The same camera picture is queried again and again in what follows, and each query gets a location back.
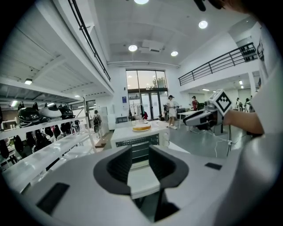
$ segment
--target railing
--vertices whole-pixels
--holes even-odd
[[[86,27],[85,24],[84,24],[84,20],[83,20],[83,18],[82,18],[82,16],[81,16],[80,10],[79,10],[79,8],[78,8],[78,6],[77,6],[77,4],[76,4],[76,0],[68,0],[68,2],[69,2],[69,4],[70,4],[70,7],[71,7],[71,9],[72,9],[72,11],[73,11],[73,14],[74,14],[74,16],[75,16],[75,18],[76,18],[76,21],[77,21],[77,23],[78,23],[78,25],[79,25],[79,29],[80,29],[81,32],[83,33],[84,38],[85,38],[85,40],[87,41],[87,44],[88,44],[89,48],[91,49],[91,51],[92,51],[94,57],[97,59],[97,61],[98,61],[98,63],[100,64],[100,66],[101,66],[103,72],[105,73],[105,75],[107,76],[107,78],[108,78],[109,81],[110,81],[111,78],[110,78],[110,76],[109,76],[109,74],[108,74],[108,72],[107,72],[107,70],[106,70],[104,64],[102,63],[101,58],[99,57],[99,55],[98,55],[98,53],[97,53],[97,50],[95,49],[95,47],[94,47],[94,45],[93,45],[93,43],[92,43],[92,39],[90,38],[89,33],[88,33],[88,30],[87,30],[87,27]]]
[[[179,77],[180,86],[223,69],[257,59],[256,48],[249,43],[225,53]]]

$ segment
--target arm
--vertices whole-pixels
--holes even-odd
[[[100,115],[98,115],[98,121],[99,121],[100,123],[102,122]]]
[[[230,110],[226,113],[223,121],[224,125],[233,125],[245,131],[263,134],[264,129],[256,113],[246,113]]]

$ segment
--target person in red shirt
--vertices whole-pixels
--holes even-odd
[[[148,115],[147,115],[147,113],[145,112],[145,114],[144,114],[144,116],[142,117],[142,119],[147,120],[147,117],[148,117]]]
[[[196,100],[195,96],[192,97],[193,98],[193,109],[194,111],[196,111],[198,109],[198,101]]]

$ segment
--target window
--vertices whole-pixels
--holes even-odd
[[[128,90],[138,89],[137,71],[126,71]]]
[[[70,108],[74,111],[74,110],[82,110],[84,108],[84,103],[77,103],[77,104],[72,104],[70,105]]]
[[[95,110],[96,109],[96,101],[87,101],[87,110]]]
[[[161,111],[163,111],[164,106],[168,102],[168,92],[159,92],[160,95],[160,104],[161,104]]]
[[[157,72],[156,71],[156,75],[157,75],[158,88],[167,88],[165,72]]]
[[[132,117],[135,117],[135,119],[141,119],[142,112],[141,112],[141,100],[139,93],[129,93],[129,105],[130,105]]]
[[[157,88],[155,71],[138,71],[140,89]]]

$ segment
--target cake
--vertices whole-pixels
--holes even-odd
[[[151,124],[140,124],[133,127],[134,131],[143,131],[151,128]]]

